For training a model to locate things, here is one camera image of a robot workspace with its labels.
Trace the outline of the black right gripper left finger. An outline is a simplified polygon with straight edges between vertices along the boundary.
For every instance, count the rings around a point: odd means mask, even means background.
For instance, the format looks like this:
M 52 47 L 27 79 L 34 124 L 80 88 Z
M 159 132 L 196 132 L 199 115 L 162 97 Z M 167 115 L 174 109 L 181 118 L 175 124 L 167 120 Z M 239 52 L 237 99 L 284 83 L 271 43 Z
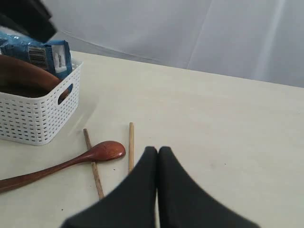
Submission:
M 155 227 L 157 151 L 146 147 L 128 176 L 107 196 L 67 218 L 63 228 Z

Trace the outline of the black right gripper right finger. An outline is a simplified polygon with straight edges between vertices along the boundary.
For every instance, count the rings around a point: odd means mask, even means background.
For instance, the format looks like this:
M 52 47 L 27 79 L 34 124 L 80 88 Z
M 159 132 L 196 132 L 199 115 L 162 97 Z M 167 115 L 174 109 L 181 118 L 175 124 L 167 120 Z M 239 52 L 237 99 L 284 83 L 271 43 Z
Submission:
M 170 147 L 158 154 L 158 207 L 162 228 L 257 228 L 204 191 Z

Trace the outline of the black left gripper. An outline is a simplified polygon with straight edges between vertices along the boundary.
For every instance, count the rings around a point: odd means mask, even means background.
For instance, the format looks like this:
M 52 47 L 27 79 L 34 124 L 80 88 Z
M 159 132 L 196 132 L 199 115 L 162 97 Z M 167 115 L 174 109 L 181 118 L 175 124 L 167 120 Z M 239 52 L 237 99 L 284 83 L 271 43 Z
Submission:
M 40 0 L 1 0 L 0 25 L 39 42 L 49 41 L 57 29 Z

